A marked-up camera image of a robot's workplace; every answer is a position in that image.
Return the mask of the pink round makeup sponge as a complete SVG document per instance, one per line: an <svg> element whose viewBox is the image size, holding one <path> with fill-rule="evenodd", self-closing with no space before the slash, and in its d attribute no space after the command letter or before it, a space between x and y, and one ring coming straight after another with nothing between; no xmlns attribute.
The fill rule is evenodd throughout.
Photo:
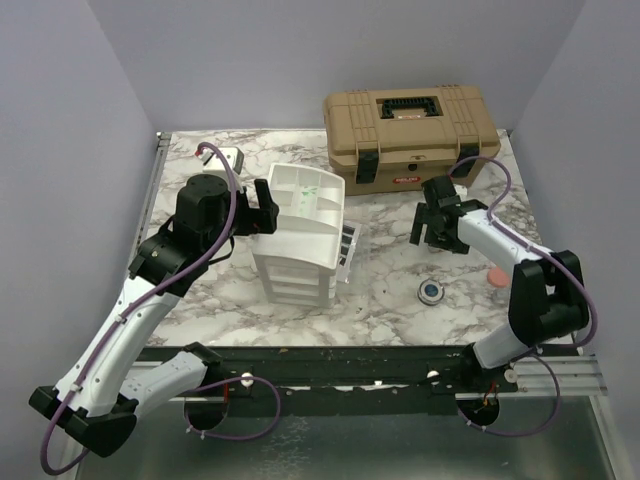
<svg viewBox="0 0 640 480"><path fill-rule="evenodd" d="M495 288L507 288L510 285L510 277L499 267L491 268L487 273L487 281Z"/></svg>

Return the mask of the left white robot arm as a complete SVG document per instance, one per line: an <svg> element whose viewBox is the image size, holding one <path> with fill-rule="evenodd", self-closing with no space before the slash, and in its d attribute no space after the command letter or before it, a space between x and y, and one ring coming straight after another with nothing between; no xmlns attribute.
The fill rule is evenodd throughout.
<svg viewBox="0 0 640 480"><path fill-rule="evenodd" d="M246 190L211 174L189 178L175 213L143 241L121 293L87 350L56 384L29 399L86 452L106 458L121 448L147 412L195 391L228 392L230 372L221 357L198 342L138 378L127 375L159 323L237 236L272 234L279 207L264 179L254 182L258 204Z"/></svg>

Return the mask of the white plastic drawer organizer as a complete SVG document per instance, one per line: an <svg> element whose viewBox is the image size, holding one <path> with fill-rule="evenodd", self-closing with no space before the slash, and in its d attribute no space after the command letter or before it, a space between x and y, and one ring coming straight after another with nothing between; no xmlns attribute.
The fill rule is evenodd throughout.
<svg viewBox="0 0 640 480"><path fill-rule="evenodd" d="M266 299L329 308L334 303L342 246L345 180L326 170L274 163L267 178L277 228L252 243Z"/></svg>

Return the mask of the eyeshadow palette package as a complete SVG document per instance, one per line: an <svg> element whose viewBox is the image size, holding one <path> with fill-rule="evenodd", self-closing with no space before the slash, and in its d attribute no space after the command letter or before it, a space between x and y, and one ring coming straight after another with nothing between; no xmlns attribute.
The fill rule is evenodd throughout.
<svg viewBox="0 0 640 480"><path fill-rule="evenodd" d="M360 237L361 225L355 222L346 222L342 227L339 266L347 268L350 266L354 256L357 242Z"/></svg>

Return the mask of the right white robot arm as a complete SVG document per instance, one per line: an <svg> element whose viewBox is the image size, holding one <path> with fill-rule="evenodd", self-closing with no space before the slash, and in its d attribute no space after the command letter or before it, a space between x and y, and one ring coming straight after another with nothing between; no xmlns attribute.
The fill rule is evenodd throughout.
<svg viewBox="0 0 640 480"><path fill-rule="evenodd" d="M495 368L587 326L589 308L575 254L527 241L491 218L482 202L461 199L446 175L423 182L422 191L424 200L416 207L410 242L454 254L475 249L510 281L506 323L465 348L459 378L467 389L483 390L494 381Z"/></svg>

